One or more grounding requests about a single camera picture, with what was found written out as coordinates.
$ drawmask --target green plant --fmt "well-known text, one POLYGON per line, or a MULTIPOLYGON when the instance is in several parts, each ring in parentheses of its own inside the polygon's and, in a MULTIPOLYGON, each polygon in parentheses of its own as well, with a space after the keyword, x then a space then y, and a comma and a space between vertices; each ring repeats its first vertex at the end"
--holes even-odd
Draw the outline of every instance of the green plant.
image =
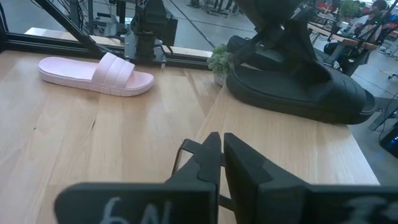
POLYGON ((342 17, 353 18, 359 10, 361 10, 359 1, 344 0, 340 4, 339 13, 342 17))
POLYGON ((207 60, 209 69, 217 75, 227 75, 233 70, 232 54, 226 49, 225 44, 217 46, 213 50, 213 55, 207 60))

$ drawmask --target plant pot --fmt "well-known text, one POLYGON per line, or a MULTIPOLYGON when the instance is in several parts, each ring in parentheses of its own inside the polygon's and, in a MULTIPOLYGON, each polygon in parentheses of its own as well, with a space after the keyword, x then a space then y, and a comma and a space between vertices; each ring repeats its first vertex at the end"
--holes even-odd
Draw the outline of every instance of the plant pot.
POLYGON ((219 84, 220 86, 223 86, 225 84, 226 77, 228 74, 225 73, 213 73, 214 76, 214 81, 219 84))

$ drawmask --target small potted plant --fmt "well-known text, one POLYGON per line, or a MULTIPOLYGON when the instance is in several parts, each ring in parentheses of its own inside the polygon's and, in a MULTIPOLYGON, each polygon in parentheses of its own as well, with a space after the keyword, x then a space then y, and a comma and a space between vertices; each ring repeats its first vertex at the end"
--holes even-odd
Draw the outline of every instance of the small potted plant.
POLYGON ((344 0, 341 2, 339 14, 343 22, 350 20, 361 10, 360 2, 353 0, 344 0))
POLYGON ((213 55, 207 60, 209 69, 213 71, 214 81, 223 86, 228 74, 233 70, 232 54, 226 49, 225 44, 217 46, 213 55))

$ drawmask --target table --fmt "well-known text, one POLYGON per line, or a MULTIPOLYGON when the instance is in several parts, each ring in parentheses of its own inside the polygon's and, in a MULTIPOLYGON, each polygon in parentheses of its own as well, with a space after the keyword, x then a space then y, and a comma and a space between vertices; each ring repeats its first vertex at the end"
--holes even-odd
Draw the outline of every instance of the table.
POLYGON ((165 181, 220 91, 210 71, 160 66, 136 67, 155 84, 130 98, 54 85, 38 76, 48 56, 0 54, 0 223, 55 223, 54 198, 78 182, 165 181))
MULTIPOLYGON (((316 24, 313 24, 311 22, 308 23, 308 28, 311 30, 314 30, 315 32, 318 32, 319 34, 326 35, 328 37, 331 34, 330 31, 325 30, 322 27, 319 27, 316 24)), ((337 58, 343 53, 346 46, 356 47, 359 44, 359 41, 357 41, 357 40, 347 38, 347 37, 342 37, 342 36, 336 35, 336 34, 331 35, 331 38, 337 40, 340 43, 337 46, 337 48, 335 49, 335 51, 332 53, 332 55, 329 56, 324 61, 324 63, 332 65, 332 66, 335 64, 337 58)), ((368 55, 370 54, 370 52, 372 50, 377 49, 378 46, 375 44, 369 43, 369 42, 364 42, 362 44, 362 47, 364 48, 364 50, 362 50, 362 52, 359 54, 358 58, 354 61, 354 64, 351 66, 350 71, 346 75, 352 76, 352 74, 355 72, 355 70, 360 65, 366 63, 366 59, 367 59, 368 55)))
POLYGON ((334 17, 330 17, 328 16, 328 14, 323 14, 323 13, 318 13, 317 17, 320 18, 319 22, 321 24, 326 24, 328 21, 333 21, 333 22, 337 22, 334 17))
MULTIPOLYGON (((210 131, 235 133, 311 183, 378 184, 346 126, 245 105, 209 71, 137 66, 155 85, 122 98, 43 82, 37 64, 47 56, 0 54, 0 223, 55 223, 54 198, 77 182, 163 182, 183 139, 210 131)), ((233 214, 222 208, 220 223, 233 214)))
MULTIPOLYGON (((331 125, 268 111, 236 100, 221 89, 196 136, 231 132, 277 165, 311 184, 379 184, 347 125, 331 125)), ((183 152, 180 167, 191 155, 183 152)), ((224 168, 221 194, 229 197, 224 168)), ((220 207, 219 224, 236 223, 220 207)))

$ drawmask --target pink slide sandal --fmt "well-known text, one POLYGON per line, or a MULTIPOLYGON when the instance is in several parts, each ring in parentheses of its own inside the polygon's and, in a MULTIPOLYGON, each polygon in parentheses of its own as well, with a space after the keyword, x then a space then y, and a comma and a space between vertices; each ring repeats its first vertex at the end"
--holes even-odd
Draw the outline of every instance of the pink slide sandal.
POLYGON ((134 96, 154 84, 153 75, 134 71, 134 66, 106 53, 99 63, 47 57, 40 61, 39 72, 43 80, 58 85, 115 96, 134 96))

